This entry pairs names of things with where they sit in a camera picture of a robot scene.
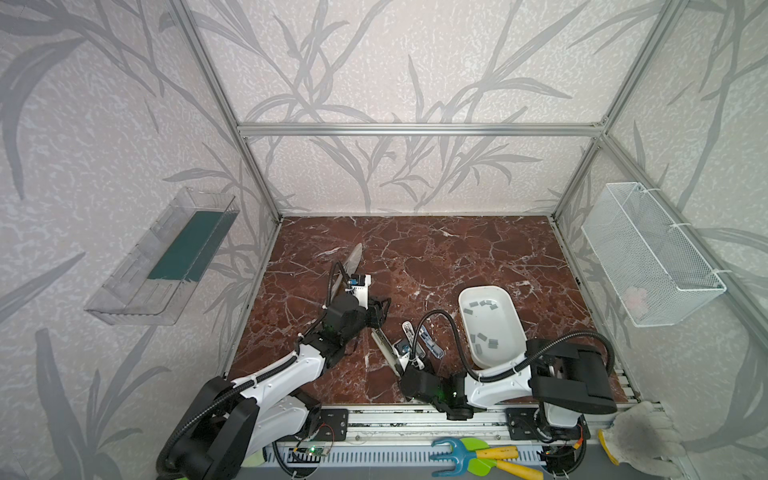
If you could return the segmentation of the blue staple box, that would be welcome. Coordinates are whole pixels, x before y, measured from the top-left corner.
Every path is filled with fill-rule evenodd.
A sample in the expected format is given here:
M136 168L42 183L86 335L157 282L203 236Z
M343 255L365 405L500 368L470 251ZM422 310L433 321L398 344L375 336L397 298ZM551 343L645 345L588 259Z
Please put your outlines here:
M419 338L423 341L428 351L438 360L442 360L445 356L445 351L440 347L432 338L425 326L421 326L418 331Z

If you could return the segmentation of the small white cylinder piece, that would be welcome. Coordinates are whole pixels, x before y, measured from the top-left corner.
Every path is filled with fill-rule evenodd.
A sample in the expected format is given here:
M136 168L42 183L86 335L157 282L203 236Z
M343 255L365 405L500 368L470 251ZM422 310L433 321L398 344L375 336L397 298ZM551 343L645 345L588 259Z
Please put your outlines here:
M402 329L409 343L411 344L410 350L416 353L416 359L414 360L414 364L418 367L419 370L424 370L425 369L424 360L425 360L426 353L416 339L413 325L411 324L410 321L404 321L402 323Z

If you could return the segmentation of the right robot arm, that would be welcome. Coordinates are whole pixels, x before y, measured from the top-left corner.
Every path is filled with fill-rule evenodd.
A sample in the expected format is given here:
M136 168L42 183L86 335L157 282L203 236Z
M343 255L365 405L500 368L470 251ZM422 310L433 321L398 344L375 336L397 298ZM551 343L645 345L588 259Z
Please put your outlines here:
M458 347L464 371L439 377L413 353L418 349L414 340L391 362L406 399L432 405L449 421L465 421L503 401L531 397L539 407L529 430L544 443L587 436L588 430L580 426L585 415L617 411L610 384L614 350L606 337L587 330L554 340L529 340L516 315L508 322L499 314L479 323L502 327L502 337L491 338L473 329L472 315L478 311L464 311L463 319L473 361L485 368L472 369Z

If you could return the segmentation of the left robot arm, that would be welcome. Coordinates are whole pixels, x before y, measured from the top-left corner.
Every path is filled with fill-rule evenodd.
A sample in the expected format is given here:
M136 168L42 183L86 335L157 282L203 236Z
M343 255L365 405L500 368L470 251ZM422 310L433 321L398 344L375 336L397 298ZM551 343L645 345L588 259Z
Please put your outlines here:
M233 479L267 445L314 432L321 404L302 386L335 367L363 330L381 327L391 304L370 295L370 275L350 274L341 263L329 279L342 280L344 291L327 297L288 355L253 374L203 385L158 454L158 478Z

